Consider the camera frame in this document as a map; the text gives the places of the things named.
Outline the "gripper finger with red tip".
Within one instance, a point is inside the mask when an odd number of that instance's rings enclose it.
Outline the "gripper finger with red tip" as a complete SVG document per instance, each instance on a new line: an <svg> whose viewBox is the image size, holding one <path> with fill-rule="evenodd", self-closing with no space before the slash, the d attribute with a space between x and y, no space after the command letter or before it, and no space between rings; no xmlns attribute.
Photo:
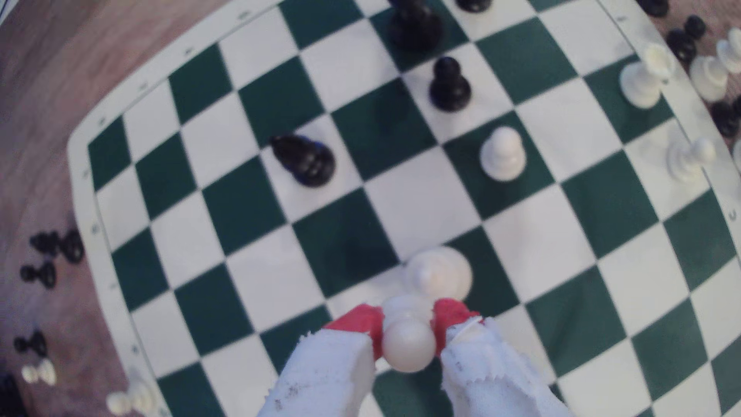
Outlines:
<svg viewBox="0 0 741 417"><path fill-rule="evenodd" d="M301 336L258 416L358 416L382 357L384 313L359 304Z"/></svg>
<svg viewBox="0 0 741 417"><path fill-rule="evenodd" d="M431 320L442 389L455 416L570 416L530 360L502 336L493 317L441 298Z"/></svg>

